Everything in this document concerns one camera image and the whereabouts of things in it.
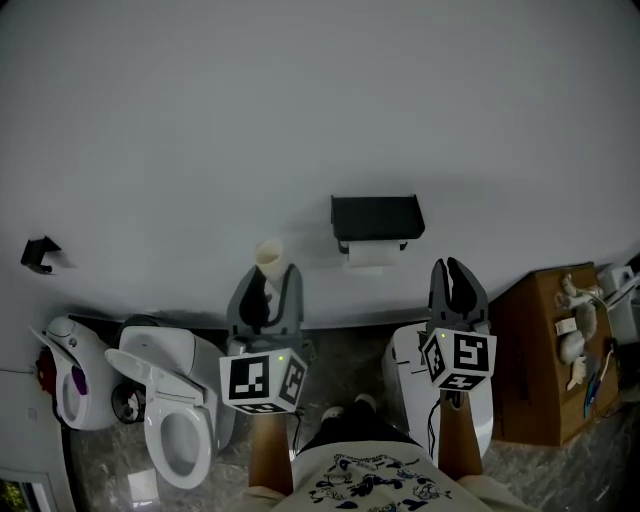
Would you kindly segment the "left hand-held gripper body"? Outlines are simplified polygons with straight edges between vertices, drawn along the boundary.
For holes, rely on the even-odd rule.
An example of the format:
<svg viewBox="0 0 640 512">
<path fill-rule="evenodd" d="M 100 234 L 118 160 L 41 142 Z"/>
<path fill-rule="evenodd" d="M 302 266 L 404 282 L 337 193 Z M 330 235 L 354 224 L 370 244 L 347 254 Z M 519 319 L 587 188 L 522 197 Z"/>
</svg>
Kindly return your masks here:
<svg viewBox="0 0 640 512">
<path fill-rule="evenodd" d="M 244 414 L 281 414 L 297 410 L 308 364 L 300 330 L 255 333 L 229 331 L 220 379 L 225 405 Z"/>
</svg>

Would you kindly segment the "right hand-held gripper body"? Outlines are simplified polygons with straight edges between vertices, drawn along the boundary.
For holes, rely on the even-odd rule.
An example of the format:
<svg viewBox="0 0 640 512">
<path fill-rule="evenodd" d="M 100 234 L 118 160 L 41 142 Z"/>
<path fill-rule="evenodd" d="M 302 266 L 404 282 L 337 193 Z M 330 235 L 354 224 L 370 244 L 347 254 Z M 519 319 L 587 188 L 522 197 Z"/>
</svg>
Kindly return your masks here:
<svg viewBox="0 0 640 512">
<path fill-rule="evenodd" d="M 489 381 L 497 345 L 497 337 L 490 330 L 489 321 L 431 331 L 427 323 L 420 324 L 417 402 L 423 408 L 433 404 L 440 391 L 469 393 Z"/>
</svg>

